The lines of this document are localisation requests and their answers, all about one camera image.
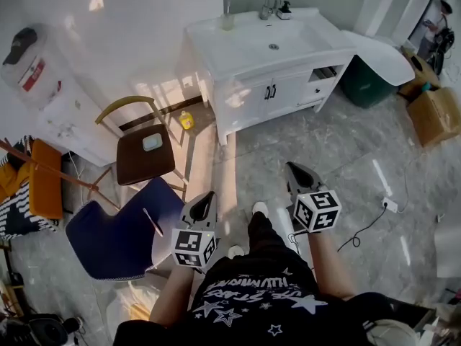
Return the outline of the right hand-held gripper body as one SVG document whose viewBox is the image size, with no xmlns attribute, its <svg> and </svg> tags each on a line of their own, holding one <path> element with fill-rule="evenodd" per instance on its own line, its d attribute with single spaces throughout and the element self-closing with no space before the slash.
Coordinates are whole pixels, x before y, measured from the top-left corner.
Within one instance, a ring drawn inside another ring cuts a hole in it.
<svg viewBox="0 0 461 346">
<path fill-rule="evenodd" d="M 341 212 L 341 203 L 334 190 L 322 187 L 317 192 L 296 195 L 292 222 L 308 233 L 332 229 Z"/>
</svg>

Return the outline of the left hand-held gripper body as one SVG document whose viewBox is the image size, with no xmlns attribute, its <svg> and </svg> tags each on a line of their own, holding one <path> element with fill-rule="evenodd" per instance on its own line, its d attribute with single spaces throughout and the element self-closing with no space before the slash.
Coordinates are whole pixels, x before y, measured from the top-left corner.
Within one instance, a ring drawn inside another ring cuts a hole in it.
<svg viewBox="0 0 461 346">
<path fill-rule="evenodd" d="M 179 225 L 172 230 L 171 253 L 180 266 L 206 268 L 217 248 L 215 231 L 218 215 L 214 223 L 194 221 L 190 216 L 190 208 L 199 199 L 200 195 L 184 205 Z"/>
</svg>

